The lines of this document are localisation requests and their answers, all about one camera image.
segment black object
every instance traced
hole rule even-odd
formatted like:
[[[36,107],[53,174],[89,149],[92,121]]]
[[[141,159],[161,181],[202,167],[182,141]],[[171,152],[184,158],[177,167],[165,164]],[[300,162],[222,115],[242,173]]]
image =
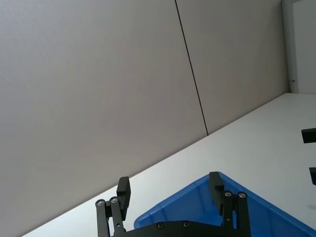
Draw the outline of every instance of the black object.
[[[310,173],[311,173],[312,183],[316,185],[316,167],[311,167]]]
[[[316,128],[303,129],[302,137],[304,143],[316,142]]]
[[[209,187],[222,225],[214,226],[192,221],[158,222],[126,232],[123,221],[130,200],[130,184],[128,177],[119,179],[117,197],[109,201],[98,200],[97,208],[98,237],[110,237],[109,218],[113,217],[114,236],[116,237],[250,237],[247,194],[233,194],[225,191],[224,183],[218,172],[209,174]],[[236,212],[237,228],[233,228],[233,211]]]

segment blue plastic bin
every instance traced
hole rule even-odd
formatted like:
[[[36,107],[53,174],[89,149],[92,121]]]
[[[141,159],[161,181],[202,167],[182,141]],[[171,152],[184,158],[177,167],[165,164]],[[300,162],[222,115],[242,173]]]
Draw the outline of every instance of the blue plastic bin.
[[[248,194],[248,209],[253,237],[314,237],[316,231],[271,203],[255,195],[234,180],[220,173],[225,190]],[[138,217],[135,228],[156,222],[189,220],[221,225],[208,186],[208,175],[196,180]]]

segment screw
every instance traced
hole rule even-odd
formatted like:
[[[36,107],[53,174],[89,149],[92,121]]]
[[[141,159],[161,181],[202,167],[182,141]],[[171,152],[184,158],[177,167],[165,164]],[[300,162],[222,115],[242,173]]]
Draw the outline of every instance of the screw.
[[[104,201],[100,200],[100,201],[98,201],[97,205],[101,206],[103,203],[104,203]]]
[[[245,194],[245,193],[239,193],[238,195],[239,195],[239,197],[241,197],[241,198],[245,198],[245,197],[246,197],[246,194]]]
[[[118,199],[116,197],[111,199],[111,203],[116,203],[118,201]]]
[[[158,229],[163,229],[164,228],[164,224],[162,222],[157,223],[157,228]]]
[[[183,222],[183,226],[184,226],[184,227],[188,227],[189,225],[190,225],[189,222],[187,222],[187,221]]]
[[[232,196],[232,193],[231,193],[231,192],[226,191],[226,192],[225,192],[225,196],[227,196],[227,197],[231,197],[231,196]]]

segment white tabletop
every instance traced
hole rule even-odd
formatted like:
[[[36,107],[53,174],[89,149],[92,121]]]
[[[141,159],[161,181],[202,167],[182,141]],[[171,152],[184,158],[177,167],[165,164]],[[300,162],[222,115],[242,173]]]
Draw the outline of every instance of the white tabletop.
[[[158,202],[210,171],[221,171],[316,229],[316,187],[309,173],[309,167],[316,167],[316,144],[304,144],[301,135],[313,127],[316,95],[285,94],[273,100],[130,178],[124,227],[132,230],[135,219]],[[115,195],[116,187],[25,237],[97,237],[95,202]]]

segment black line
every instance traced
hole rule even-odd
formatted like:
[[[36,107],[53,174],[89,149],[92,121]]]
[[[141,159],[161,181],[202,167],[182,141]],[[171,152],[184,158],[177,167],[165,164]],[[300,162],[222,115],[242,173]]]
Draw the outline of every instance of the black line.
[[[177,8],[177,12],[178,12],[178,17],[179,17],[179,22],[180,22],[181,30],[182,30],[182,35],[183,35],[183,39],[184,39],[184,44],[186,45],[186,49],[187,49],[187,54],[188,54],[188,58],[189,58],[189,63],[190,63],[190,67],[191,67],[191,72],[192,72],[192,76],[193,76],[193,79],[194,79],[194,84],[195,84],[196,90],[197,90],[197,97],[198,97],[199,106],[200,106],[200,108],[201,108],[201,112],[202,112],[202,116],[203,116],[203,121],[204,121],[204,126],[205,126],[205,130],[206,130],[206,134],[208,135],[207,126],[206,126],[206,122],[205,122],[205,116],[204,116],[204,112],[203,112],[203,108],[202,108],[202,103],[201,103],[201,99],[200,99],[199,93],[198,93],[197,81],[196,81],[196,77],[194,76],[194,72],[193,72],[192,62],[191,62],[191,58],[190,58],[190,55],[189,55],[189,50],[188,50],[188,45],[187,45],[186,37],[185,37],[184,31],[183,31],[183,26],[182,26],[182,21],[181,21],[181,18],[180,18],[180,13],[179,13],[179,8],[178,8],[177,0],[174,0],[174,2],[176,3],[176,8]]]

